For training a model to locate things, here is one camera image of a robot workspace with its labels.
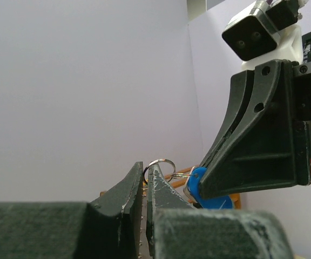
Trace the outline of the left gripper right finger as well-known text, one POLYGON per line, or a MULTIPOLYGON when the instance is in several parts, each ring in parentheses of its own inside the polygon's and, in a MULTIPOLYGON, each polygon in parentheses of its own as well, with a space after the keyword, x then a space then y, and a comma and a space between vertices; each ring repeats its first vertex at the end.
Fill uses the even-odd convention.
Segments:
POLYGON ((146 236, 152 258, 294 258, 271 213, 197 209, 167 182, 158 164, 148 172, 146 236))

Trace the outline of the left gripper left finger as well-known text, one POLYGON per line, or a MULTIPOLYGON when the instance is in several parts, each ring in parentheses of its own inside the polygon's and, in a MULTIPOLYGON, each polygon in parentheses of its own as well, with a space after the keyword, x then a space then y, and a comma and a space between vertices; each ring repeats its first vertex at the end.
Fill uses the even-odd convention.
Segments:
POLYGON ((91 202, 0 202, 0 258, 137 258, 142 173, 91 202))

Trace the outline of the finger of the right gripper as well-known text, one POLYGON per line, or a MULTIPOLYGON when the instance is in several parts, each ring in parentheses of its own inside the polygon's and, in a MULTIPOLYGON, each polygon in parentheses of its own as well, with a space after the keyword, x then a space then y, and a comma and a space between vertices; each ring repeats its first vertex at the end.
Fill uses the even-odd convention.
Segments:
POLYGON ((296 185, 293 66, 271 60, 231 77, 227 111, 201 162, 204 199, 296 185))

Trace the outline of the wooden shelf rack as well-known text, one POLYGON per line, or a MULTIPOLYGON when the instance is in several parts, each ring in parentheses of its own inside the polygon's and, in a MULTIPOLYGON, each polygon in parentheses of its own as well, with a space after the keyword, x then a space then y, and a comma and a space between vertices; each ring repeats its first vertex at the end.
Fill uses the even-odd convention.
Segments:
POLYGON ((147 205, 150 210, 197 206, 204 209, 236 209, 240 207, 240 195, 230 194, 205 200, 199 194, 199 182, 206 173, 205 167, 192 167, 176 171, 175 164, 169 159, 152 161, 146 168, 137 164, 137 180, 146 186, 147 205), (159 163, 169 163, 173 173, 164 176, 159 163))

